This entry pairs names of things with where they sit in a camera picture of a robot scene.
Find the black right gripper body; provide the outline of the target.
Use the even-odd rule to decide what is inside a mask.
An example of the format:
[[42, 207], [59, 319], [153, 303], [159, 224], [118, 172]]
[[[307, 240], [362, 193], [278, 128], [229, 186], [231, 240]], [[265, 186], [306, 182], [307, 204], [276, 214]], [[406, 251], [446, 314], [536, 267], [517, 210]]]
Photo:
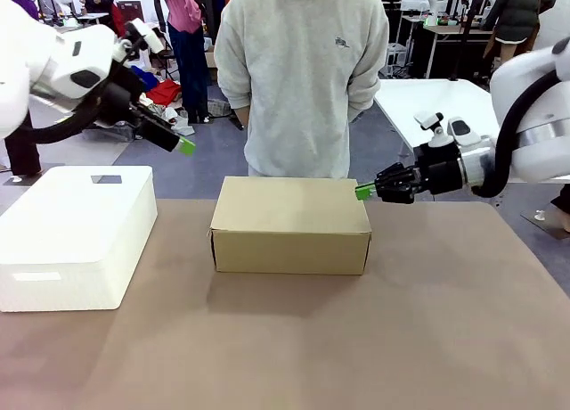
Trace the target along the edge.
[[420, 190], [432, 195], [459, 190], [465, 184], [460, 149], [455, 142], [441, 147], [424, 143], [413, 150]]

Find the gray table foot plate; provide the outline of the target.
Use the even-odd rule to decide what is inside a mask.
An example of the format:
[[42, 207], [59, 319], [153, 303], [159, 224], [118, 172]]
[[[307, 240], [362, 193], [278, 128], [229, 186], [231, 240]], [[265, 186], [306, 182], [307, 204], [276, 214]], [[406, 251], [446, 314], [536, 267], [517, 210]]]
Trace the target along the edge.
[[570, 233], [564, 228], [555, 209], [528, 210], [521, 217], [539, 227], [543, 232], [557, 240], [570, 239]]

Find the bystander in pink top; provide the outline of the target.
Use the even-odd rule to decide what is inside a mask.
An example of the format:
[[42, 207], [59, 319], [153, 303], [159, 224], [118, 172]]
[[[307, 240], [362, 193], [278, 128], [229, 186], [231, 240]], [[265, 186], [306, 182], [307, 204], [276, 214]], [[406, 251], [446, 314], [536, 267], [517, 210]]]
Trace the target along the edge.
[[182, 88], [183, 107], [191, 123], [208, 123], [208, 65], [204, 50], [202, 10], [196, 0], [164, 0], [168, 35]]

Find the black folding chair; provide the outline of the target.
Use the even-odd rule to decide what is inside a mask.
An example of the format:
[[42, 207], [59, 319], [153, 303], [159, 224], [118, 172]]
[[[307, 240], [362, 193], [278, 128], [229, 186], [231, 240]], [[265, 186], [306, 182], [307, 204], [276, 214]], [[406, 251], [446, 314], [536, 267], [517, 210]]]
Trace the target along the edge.
[[173, 78], [170, 65], [171, 62], [175, 61], [175, 54], [168, 41], [165, 42], [165, 48], [161, 52], [150, 54], [150, 60], [152, 68], [155, 69], [160, 76], [169, 79]]

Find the white side table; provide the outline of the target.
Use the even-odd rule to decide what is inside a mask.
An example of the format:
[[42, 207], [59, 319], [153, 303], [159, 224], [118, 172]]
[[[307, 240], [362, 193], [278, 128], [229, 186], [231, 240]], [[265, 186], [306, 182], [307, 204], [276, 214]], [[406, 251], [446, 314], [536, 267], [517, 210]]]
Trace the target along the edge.
[[441, 113], [444, 126], [449, 119], [463, 119], [484, 139], [495, 139], [500, 133], [491, 95], [465, 79], [383, 80], [375, 103], [402, 138], [403, 147], [409, 150], [433, 136], [432, 131], [419, 124], [419, 119], [431, 113]]

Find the black pole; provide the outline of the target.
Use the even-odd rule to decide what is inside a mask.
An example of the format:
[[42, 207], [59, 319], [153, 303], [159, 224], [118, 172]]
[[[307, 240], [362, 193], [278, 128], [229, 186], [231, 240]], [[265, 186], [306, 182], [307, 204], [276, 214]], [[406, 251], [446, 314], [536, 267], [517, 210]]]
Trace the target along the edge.
[[461, 40], [460, 40], [458, 55], [456, 57], [456, 62], [453, 66], [452, 73], [449, 76], [450, 81], [456, 81], [459, 77], [460, 65], [461, 65], [461, 62], [463, 60], [464, 53], [466, 52], [466, 49], [467, 49], [468, 36], [470, 34], [470, 30], [471, 30], [475, 15], [479, 11], [482, 2], [483, 2], [483, 0], [473, 0], [469, 9], [468, 9], [467, 21], [463, 27], [462, 32], [461, 32]]

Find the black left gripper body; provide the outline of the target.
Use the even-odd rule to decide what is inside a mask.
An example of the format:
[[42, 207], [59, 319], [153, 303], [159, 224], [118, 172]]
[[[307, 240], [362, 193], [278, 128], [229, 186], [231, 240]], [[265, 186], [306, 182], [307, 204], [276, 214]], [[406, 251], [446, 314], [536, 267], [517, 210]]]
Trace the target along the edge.
[[140, 79], [108, 82], [102, 91], [102, 103], [97, 121], [104, 127], [112, 127], [119, 122], [126, 122], [130, 127], [141, 125], [136, 104], [143, 92]]

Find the person in light gray sweatshirt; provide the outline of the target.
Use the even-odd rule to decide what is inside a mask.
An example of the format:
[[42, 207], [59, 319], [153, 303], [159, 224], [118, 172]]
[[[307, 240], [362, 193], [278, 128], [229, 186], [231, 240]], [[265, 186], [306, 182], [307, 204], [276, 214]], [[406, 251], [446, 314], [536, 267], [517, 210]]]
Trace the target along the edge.
[[230, 0], [217, 82], [247, 132], [252, 176], [345, 178], [349, 127], [387, 57], [381, 0]]

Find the brown cardboard shoe box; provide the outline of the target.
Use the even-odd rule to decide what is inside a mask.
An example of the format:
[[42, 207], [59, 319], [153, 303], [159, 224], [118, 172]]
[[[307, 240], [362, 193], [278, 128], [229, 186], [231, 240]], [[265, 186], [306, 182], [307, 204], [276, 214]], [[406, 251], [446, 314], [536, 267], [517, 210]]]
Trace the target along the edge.
[[227, 176], [209, 234], [220, 273], [362, 275], [371, 224], [353, 179]]

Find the blue cloth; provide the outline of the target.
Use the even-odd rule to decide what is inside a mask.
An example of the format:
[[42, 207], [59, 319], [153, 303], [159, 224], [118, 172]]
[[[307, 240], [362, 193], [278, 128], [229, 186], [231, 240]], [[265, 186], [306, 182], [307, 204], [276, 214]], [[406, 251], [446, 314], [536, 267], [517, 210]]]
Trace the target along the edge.
[[143, 82], [145, 93], [150, 92], [159, 84], [157, 77], [149, 71], [142, 70], [135, 65], [132, 65], [130, 70]]

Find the bystander in dark green jacket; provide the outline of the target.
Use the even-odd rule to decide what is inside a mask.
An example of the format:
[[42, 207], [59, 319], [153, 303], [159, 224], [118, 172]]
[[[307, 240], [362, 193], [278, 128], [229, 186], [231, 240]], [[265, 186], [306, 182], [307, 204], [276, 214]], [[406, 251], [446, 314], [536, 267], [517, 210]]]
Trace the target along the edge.
[[492, 31], [483, 58], [498, 53], [504, 63], [531, 51], [540, 29], [540, 14], [553, 8], [556, 1], [495, 0], [481, 25], [481, 29]]

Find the white background table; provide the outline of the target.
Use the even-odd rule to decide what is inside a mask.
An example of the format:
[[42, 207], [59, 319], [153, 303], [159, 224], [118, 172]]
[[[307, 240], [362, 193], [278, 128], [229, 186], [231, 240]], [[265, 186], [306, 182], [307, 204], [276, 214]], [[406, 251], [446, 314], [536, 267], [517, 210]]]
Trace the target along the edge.
[[83, 15], [78, 15], [76, 17], [76, 21], [78, 26], [85, 27], [101, 24], [102, 20], [108, 18], [109, 16], [110, 15], [107, 12], [86, 13]]

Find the white stool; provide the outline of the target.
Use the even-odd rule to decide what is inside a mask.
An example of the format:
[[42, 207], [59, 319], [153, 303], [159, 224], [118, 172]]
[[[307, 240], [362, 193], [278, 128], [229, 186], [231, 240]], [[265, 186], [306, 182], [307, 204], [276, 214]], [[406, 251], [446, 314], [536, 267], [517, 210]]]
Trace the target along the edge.
[[386, 75], [392, 77], [406, 65], [407, 47], [399, 43], [391, 43], [387, 48]]

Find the red cloth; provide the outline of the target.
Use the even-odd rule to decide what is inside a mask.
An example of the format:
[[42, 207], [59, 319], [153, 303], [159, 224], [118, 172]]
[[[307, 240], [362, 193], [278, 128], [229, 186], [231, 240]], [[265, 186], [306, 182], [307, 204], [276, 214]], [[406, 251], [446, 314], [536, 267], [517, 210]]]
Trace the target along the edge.
[[174, 102], [182, 92], [182, 87], [171, 79], [159, 82], [146, 93], [146, 97], [157, 105], [167, 107]]

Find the white crumpled bag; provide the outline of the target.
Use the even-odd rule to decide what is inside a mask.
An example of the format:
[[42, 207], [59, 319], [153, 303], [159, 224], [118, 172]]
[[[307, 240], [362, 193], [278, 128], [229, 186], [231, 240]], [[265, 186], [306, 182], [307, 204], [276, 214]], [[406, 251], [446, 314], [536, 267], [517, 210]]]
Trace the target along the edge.
[[194, 127], [190, 123], [188, 113], [184, 108], [166, 107], [162, 118], [179, 135], [190, 136], [195, 134]]

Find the white plastic bin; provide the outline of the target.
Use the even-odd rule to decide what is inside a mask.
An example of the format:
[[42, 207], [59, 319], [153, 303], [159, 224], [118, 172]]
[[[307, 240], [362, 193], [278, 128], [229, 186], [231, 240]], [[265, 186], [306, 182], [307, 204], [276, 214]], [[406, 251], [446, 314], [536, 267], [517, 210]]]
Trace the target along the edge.
[[48, 170], [0, 215], [0, 312], [119, 308], [157, 216], [149, 166]]

